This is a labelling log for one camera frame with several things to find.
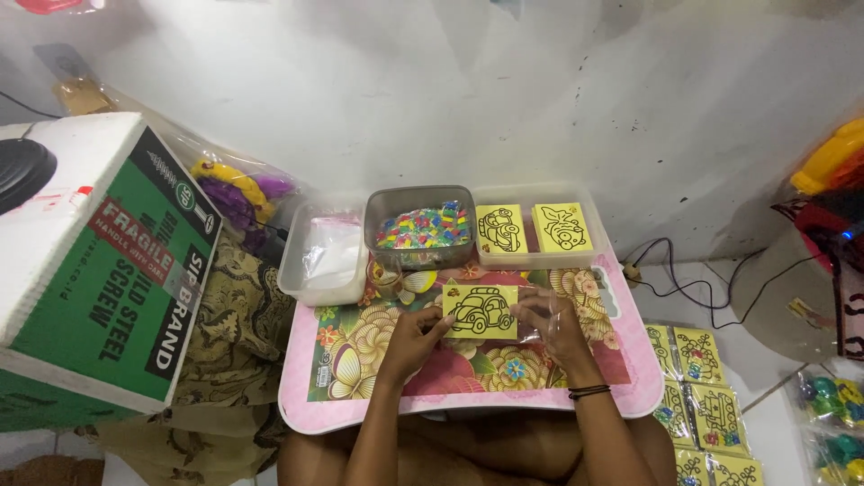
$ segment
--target pink table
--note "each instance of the pink table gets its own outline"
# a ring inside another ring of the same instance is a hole
[[[434,275],[436,281],[434,286],[440,286],[440,283],[452,276],[448,273],[453,272],[459,273],[461,279],[457,278],[457,280],[460,283],[464,283],[465,279],[478,279],[482,284],[510,284],[514,283],[512,281],[515,279],[533,278],[528,275],[528,272],[521,272],[521,274],[486,272],[476,264],[468,264],[459,270],[441,271],[441,275]],[[602,302],[600,308],[605,306],[607,313],[597,319],[597,323],[600,332],[606,332],[606,338],[604,339],[603,336],[595,338],[592,344],[594,356],[598,359],[610,383],[623,383],[612,385],[612,395],[621,415],[633,419],[651,413],[663,398],[663,376],[613,250],[609,248],[598,256],[591,269],[546,273],[549,275],[549,281],[554,281],[558,285],[556,290],[559,293],[562,289],[573,291],[576,284],[580,291],[584,290],[588,292],[589,297],[594,296],[596,302]],[[595,282],[596,285],[586,283],[588,280]],[[418,289],[418,302],[413,303],[414,307],[408,309],[414,310],[422,304],[424,295],[427,295],[426,298],[429,300],[425,306],[436,304],[431,300],[434,286],[433,290],[429,287],[425,287],[425,290]],[[581,293],[580,297],[574,298],[581,298],[579,303],[588,305],[584,300],[585,295]],[[352,397],[337,400],[342,397],[334,397],[332,391],[328,392],[328,385],[338,379],[336,373],[332,372],[333,369],[343,366],[349,368],[349,365],[341,364],[340,360],[348,361],[350,358],[354,360],[357,368],[362,367],[364,370],[362,373],[377,373],[377,368],[374,367],[376,362],[372,359],[374,355],[362,355],[360,357],[364,359],[360,362],[357,362],[357,356],[370,349],[370,345],[374,349],[374,343],[380,342],[382,333],[386,334],[391,330],[387,327],[391,325],[387,319],[394,317],[394,313],[397,315],[401,312],[400,309],[378,304],[375,300],[370,302],[366,299],[361,300],[359,305],[341,308],[313,309],[297,305],[279,387],[279,409],[283,419],[292,429],[306,434],[322,434],[363,421],[369,403],[369,400],[360,398],[365,394],[364,387],[357,383],[354,400],[348,400]],[[349,324],[357,321],[358,318],[362,325],[355,324],[349,327]],[[372,322],[378,323],[380,327],[377,329],[368,327]],[[328,323],[336,323],[336,328],[339,328],[342,323],[341,327],[349,330],[334,330],[334,325]],[[611,331],[604,331],[602,327],[608,326],[609,323],[614,329],[612,334]],[[583,329],[586,329],[587,336],[589,332],[596,331],[595,327],[590,326],[588,328],[583,326]],[[352,349],[349,353],[345,352],[352,347],[352,344],[345,343],[346,334],[349,336],[348,342],[353,342],[353,346],[357,348],[356,352]],[[545,381],[545,387],[542,380],[525,380],[523,383],[516,382],[514,379],[510,382],[506,379],[506,375],[500,373],[502,368],[498,368],[498,374],[488,368],[490,365],[494,368],[496,363],[500,364],[505,359],[509,360],[508,366],[513,362],[516,364],[522,362],[524,366],[534,366],[535,369],[541,370],[544,369],[544,365],[538,363],[545,361],[546,365],[553,367],[553,371],[550,372],[546,368],[545,375],[548,375],[548,379]],[[554,365],[548,358],[544,358],[542,345],[539,344],[513,347],[508,346],[507,343],[489,342],[476,348],[470,346],[468,350],[464,347],[437,349],[430,357],[427,366],[406,385],[403,395],[414,396],[402,397],[399,402],[399,413],[503,406],[572,410],[573,402],[568,398],[567,390],[560,388],[564,386],[564,380],[560,375],[554,375],[554,369]],[[490,389],[505,391],[490,392],[488,391]]]

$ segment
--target gray plastic container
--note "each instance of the gray plastic container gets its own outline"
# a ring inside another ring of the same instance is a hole
[[[378,247],[378,230],[384,221],[419,208],[440,208],[446,201],[458,201],[467,211],[468,241],[441,248],[390,249]],[[471,259],[477,238],[477,217],[471,191],[462,186],[415,186],[385,189],[369,196],[366,203],[364,240],[373,257],[394,255],[403,270],[440,270],[465,265]]]

